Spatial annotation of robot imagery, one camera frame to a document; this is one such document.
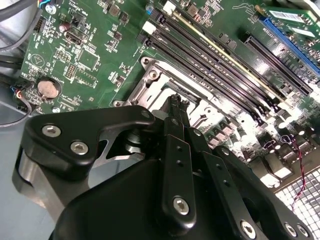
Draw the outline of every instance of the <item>silver screw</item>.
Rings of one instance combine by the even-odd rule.
[[[149,77],[151,78],[151,80],[157,79],[158,76],[159,76],[159,74],[157,73],[156,70],[151,70],[151,71],[149,72]]]
[[[227,149],[222,148],[222,152],[223,152],[225,155],[229,156],[229,151],[228,151]]]
[[[42,133],[50,138],[56,138],[60,136],[61,130],[57,126],[54,125],[46,125],[42,128]]]
[[[287,232],[290,233],[292,237],[296,237],[298,235],[296,230],[289,223],[285,223],[284,225]]]
[[[70,149],[78,155],[85,155],[89,151],[89,147],[82,141],[75,141],[71,144]]]
[[[247,221],[241,221],[241,228],[245,235],[247,235],[250,239],[255,239],[257,237],[255,229]]]
[[[54,106],[54,107],[52,108],[52,112],[53,112],[54,114],[58,114],[58,113],[61,112],[61,109],[60,109],[59,107],[57,107],[57,106]]]
[[[150,115],[146,110],[142,110],[141,114],[142,114],[142,116],[144,116],[144,117],[146,117],[148,119],[150,118]]]
[[[50,14],[50,15],[54,15],[54,14],[56,14],[56,12],[57,12],[56,6],[51,5],[51,4],[45,5],[44,9],[45,9],[45,11],[46,11],[48,14]]]
[[[309,237],[309,233],[306,231],[306,229],[303,226],[301,226],[300,224],[297,224],[296,226],[305,237],[307,238]]]
[[[195,135],[197,136],[201,136],[201,132],[198,129],[194,129],[193,132],[195,133]]]
[[[176,197],[173,199],[173,207],[181,215],[187,215],[189,213],[189,205],[181,197]]]

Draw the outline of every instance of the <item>screw hole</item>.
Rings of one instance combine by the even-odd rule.
[[[183,167],[184,166],[183,162],[180,161],[180,160],[176,161],[176,164],[178,164],[179,167]]]
[[[230,183],[227,180],[223,180],[224,185],[226,185],[227,187],[230,187]]]

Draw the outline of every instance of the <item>blue ram slot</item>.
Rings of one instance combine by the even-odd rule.
[[[320,76],[320,69],[314,65],[273,23],[268,17],[260,17],[260,21],[270,30],[279,40],[286,45],[312,72]]]

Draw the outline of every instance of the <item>motherboard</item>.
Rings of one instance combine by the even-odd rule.
[[[189,101],[190,124],[244,162],[318,147],[319,18],[264,0],[52,0],[21,77],[39,114]]]

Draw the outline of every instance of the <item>metal mesh grille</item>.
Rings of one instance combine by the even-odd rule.
[[[296,201],[294,213],[320,240],[320,168],[305,177],[306,188]],[[291,210],[291,204],[302,185],[301,178],[275,195]]]

